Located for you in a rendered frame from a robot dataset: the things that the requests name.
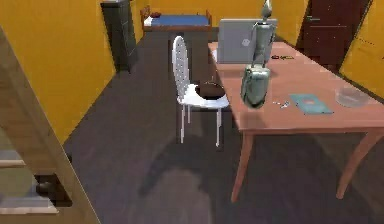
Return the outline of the teal book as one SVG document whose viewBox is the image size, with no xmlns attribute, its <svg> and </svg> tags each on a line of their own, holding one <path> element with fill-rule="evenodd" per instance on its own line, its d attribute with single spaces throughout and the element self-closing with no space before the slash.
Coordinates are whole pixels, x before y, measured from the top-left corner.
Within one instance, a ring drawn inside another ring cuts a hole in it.
<svg viewBox="0 0 384 224">
<path fill-rule="evenodd" d="M 290 98 L 305 115 L 333 113 L 333 111 L 314 94 L 291 94 Z"/>
</svg>

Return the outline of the wooden bed with blue cover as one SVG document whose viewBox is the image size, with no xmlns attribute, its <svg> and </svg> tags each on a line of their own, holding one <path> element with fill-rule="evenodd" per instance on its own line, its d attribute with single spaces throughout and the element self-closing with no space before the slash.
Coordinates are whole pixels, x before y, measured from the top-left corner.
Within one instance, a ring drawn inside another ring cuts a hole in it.
<svg viewBox="0 0 384 224">
<path fill-rule="evenodd" d="M 212 28 L 212 16 L 209 11 L 204 15 L 160 15 L 151 16 L 150 6 L 140 10 L 144 32 L 198 32 Z"/>
</svg>

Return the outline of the clear glass bowl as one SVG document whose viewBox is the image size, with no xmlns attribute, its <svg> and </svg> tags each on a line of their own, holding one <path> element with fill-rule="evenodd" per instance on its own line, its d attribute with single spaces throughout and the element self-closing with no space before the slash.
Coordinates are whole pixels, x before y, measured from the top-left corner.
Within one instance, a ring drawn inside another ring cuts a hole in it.
<svg viewBox="0 0 384 224">
<path fill-rule="evenodd" d="M 335 91 L 338 104 L 348 108 L 362 107 L 369 101 L 369 96 L 356 88 L 343 87 Z"/>
</svg>

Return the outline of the dark brown room door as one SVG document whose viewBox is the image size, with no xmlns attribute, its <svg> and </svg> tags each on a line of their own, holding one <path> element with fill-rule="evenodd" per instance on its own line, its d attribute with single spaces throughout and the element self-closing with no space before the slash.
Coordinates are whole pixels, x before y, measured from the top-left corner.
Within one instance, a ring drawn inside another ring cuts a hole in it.
<svg viewBox="0 0 384 224">
<path fill-rule="evenodd" d="M 338 72 L 370 0 L 308 0 L 296 47 Z"/>
</svg>

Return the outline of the white chair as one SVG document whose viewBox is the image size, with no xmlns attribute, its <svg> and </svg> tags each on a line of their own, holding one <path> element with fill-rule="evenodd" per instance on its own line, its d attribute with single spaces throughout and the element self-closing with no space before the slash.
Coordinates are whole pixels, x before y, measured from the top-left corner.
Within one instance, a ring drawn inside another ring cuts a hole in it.
<svg viewBox="0 0 384 224">
<path fill-rule="evenodd" d="M 216 143 L 220 146 L 220 127 L 222 125 L 222 110 L 229 106 L 226 95 L 218 99 L 205 99 L 197 91 L 197 85 L 189 79 L 188 56 L 185 41 L 182 36 L 176 36 L 172 44 L 172 69 L 177 89 L 177 102 L 181 109 L 180 142 L 184 142 L 185 121 L 191 122 L 191 108 L 216 110 Z"/>
</svg>

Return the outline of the dark grey tall cabinet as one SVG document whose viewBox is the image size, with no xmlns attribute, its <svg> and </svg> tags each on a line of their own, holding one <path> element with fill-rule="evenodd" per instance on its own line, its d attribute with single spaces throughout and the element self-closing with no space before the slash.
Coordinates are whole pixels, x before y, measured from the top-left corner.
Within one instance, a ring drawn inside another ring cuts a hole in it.
<svg viewBox="0 0 384 224">
<path fill-rule="evenodd" d="M 115 69 L 130 71 L 137 59 L 130 0 L 103 0 L 100 6 Z"/>
</svg>

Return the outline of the brown wooden table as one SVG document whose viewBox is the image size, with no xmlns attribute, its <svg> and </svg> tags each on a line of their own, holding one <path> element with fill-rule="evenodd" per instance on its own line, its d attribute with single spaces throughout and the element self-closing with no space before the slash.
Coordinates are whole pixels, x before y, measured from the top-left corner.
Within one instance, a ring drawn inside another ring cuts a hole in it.
<svg viewBox="0 0 384 224">
<path fill-rule="evenodd" d="M 365 136 L 350 155 L 339 180 L 336 197 L 341 199 L 363 158 L 384 137 L 384 105 L 370 99 L 362 107 L 343 107 L 336 102 L 335 96 L 337 90 L 349 85 L 347 82 L 283 42 L 274 43 L 272 52 L 291 58 L 269 61 L 272 77 L 265 104 L 257 110 L 245 106 L 240 97 L 245 66 L 213 64 L 214 74 L 224 87 L 237 128 L 243 137 L 231 200 L 238 198 L 256 136 L 363 132 Z M 332 113 L 306 115 L 294 103 L 286 108 L 278 106 L 280 102 L 288 101 L 294 93 L 316 95 Z"/>
</svg>

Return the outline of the grey laptop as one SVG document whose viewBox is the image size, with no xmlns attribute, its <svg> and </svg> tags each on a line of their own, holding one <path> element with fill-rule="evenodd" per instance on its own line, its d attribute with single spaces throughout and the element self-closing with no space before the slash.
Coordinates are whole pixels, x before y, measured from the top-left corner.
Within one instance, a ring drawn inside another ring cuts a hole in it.
<svg viewBox="0 0 384 224">
<path fill-rule="evenodd" d="M 277 27 L 277 19 L 268 19 L 272 33 L 259 35 L 254 25 L 261 19 L 221 19 L 219 22 L 217 62 L 220 64 L 250 64 L 253 59 L 255 41 L 265 39 L 265 53 L 256 57 L 256 63 L 268 61 Z"/>
</svg>

